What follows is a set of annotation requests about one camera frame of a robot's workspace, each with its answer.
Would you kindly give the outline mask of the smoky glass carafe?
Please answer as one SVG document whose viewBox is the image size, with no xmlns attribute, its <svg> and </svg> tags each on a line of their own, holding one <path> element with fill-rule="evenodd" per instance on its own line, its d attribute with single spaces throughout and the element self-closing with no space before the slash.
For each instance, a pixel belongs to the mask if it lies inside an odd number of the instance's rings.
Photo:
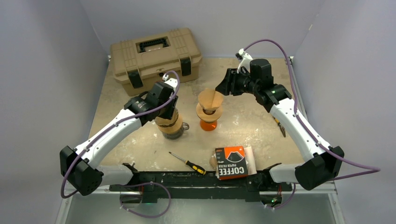
<svg viewBox="0 0 396 224">
<path fill-rule="evenodd" d="M 163 136 L 169 140 L 176 140 L 183 135 L 184 131 L 189 130 L 189 128 L 190 128 L 189 124 L 183 122 L 181 127 L 177 131 L 175 131 L 174 133 L 163 133 Z"/>
</svg>

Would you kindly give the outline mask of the wooden ring holder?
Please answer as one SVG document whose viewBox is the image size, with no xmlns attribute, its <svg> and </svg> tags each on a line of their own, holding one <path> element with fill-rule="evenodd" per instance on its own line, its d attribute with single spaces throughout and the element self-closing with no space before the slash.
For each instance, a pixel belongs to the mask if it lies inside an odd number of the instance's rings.
<svg viewBox="0 0 396 224">
<path fill-rule="evenodd" d="M 162 133 L 174 134 L 181 129 L 183 117 L 181 115 L 174 115 L 171 119 L 156 117 L 155 124 Z"/>
<path fill-rule="evenodd" d="M 204 121 L 206 123 L 213 123 L 213 122 L 217 121 L 221 117 L 221 115 L 223 114 L 223 106 L 220 106 L 219 108 L 217 108 L 211 114 L 206 114 L 204 112 L 204 108 L 200 104 L 197 104 L 196 113 L 197 113 L 197 116 L 202 121 Z"/>
</svg>

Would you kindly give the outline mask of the coffee paper filter box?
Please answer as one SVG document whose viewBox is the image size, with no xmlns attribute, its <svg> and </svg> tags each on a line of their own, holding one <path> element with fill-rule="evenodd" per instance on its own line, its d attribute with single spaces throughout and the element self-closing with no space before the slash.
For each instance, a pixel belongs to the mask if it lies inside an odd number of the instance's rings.
<svg viewBox="0 0 396 224">
<path fill-rule="evenodd" d="M 248 176 L 247 161 L 243 146 L 215 149 L 218 178 L 237 179 Z"/>
</svg>

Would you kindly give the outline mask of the brown paper coffee filter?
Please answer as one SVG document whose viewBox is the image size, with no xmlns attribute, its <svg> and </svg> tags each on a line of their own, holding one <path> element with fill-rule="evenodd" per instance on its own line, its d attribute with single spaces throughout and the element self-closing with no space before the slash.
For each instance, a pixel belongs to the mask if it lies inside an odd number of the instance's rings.
<svg viewBox="0 0 396 224">
<path fill-rule="evenodd" d="M 171 119 L 164 119 L 161 117 L 156 117 L 155 118 L 155 124 L 159 127 L 167 128 L 167 127 L 172 127 L 176 124 L 178 120 L 178 116 L 172 117 Z"/>
</svg>

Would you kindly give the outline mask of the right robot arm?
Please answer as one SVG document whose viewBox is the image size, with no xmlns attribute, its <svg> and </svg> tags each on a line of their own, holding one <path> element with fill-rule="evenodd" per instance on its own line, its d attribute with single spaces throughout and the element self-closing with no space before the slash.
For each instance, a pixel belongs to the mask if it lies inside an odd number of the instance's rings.
<svg viewBox="0 0 396 224">
<path fill-rule="evenodd" d="M 275 117 L 298 147 L 304 163 L 275 164 L 265 169 L 263 186 L 273 190 L 282 182 L 298 183 L 305 190 L 331 181 L 339 174 L 345 154 L 341 147 L 332 147 L 312 128 L 299 110 L 295 100 L 281 84 L 274 83 L 271 64 L 266 59 L 254 59 L 250 69 L 228 68 L 224 79 L 215 88 L 224 96 L 249 93 L 256 102 Z"/>
</svg>

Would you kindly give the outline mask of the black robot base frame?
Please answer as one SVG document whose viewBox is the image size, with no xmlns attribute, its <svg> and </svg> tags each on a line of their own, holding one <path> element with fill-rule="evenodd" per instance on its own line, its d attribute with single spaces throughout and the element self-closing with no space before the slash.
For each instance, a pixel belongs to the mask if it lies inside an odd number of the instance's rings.
<svg viewBox="0 0 396 224">
<path fill-rule="evenodd" d="M 269 173 L 258 171 L 255 175 L 239 179 L 219 180 L 214 171 L 200 175 L 194 171 L 144 171 L 133 170 L 127 185 L 113 184 L 106 192 L 121 193 L 122 203 L 156 203 L 159 199 L 224 199 L 244 200 L 279 205 L 283 195 L 307 193 L 301 185 L 274 183 Z"/>
</svg>

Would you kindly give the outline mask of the orange glass carafe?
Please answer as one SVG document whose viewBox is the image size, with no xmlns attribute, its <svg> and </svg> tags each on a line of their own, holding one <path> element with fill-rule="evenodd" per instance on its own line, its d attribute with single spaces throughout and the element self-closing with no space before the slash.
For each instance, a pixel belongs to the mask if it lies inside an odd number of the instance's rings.
<svg viewBox="0 0 396 224">
<path fill-rule="evenodd" d="M 204 120 L 200 120 L 200 127 L 204 130 L 204 131 L 213 131 L 216 129 L 217 127 L 217 121 L 214 122 L 206 122 Z"/>
</svg>

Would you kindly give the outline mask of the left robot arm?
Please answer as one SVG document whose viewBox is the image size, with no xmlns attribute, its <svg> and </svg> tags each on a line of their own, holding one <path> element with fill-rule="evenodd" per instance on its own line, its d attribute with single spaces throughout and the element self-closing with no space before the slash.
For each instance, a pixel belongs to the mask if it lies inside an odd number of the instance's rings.
<svg viewBox="0 0 396 224">
<path fill-rule="evenodd" d="M 130 98 L 116 117 L 84 143 L 60 152 L 61 197 L 69 182 L 83 196 L 103 185 L 122 185 L 133 191 L 139 186 L 139 178 L 129 165 L 102 166 L 101 161 L 129 134 L 143 127 L 156 117 L 170 118 L 177 101 L 179 82 L 175 78 L 156 82 L 152 89 Z"/>
</svg>

